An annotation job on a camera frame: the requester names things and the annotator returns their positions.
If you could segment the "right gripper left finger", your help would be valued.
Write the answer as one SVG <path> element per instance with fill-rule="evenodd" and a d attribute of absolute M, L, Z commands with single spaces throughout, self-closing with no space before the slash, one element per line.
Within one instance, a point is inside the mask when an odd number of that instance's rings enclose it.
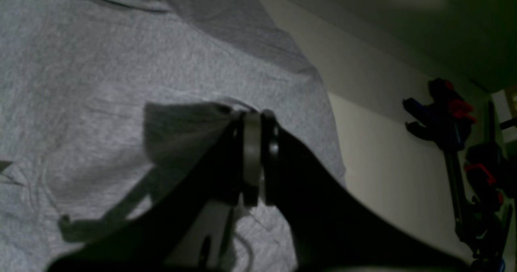
<path fill-rule="evenodd" d="M 169 195 L 116 232 L 54 261 L 48 271 L 218 271 L 234 207 L 258 204 L 261 141 L 261 114 L 239 112 Z"/>

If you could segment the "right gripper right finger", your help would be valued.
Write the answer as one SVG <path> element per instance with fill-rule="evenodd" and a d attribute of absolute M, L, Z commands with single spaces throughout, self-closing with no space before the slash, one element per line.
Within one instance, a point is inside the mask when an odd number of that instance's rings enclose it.
<path fill-rule="evenodd" d="M 272 111 L 261 120 L 265 202 L 287 220 L 300 272 L 469 271 L 357 201 Z"/>

